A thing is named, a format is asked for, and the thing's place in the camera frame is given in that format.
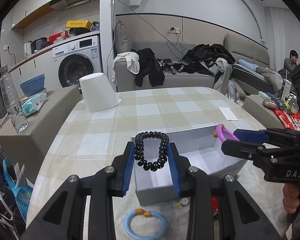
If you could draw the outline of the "right hand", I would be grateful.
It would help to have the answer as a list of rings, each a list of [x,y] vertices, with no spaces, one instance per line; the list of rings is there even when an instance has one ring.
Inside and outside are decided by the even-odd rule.
[[[294,214],[300,205],[300,186],[286,183],[282,189],[283,207],[288,214]]]

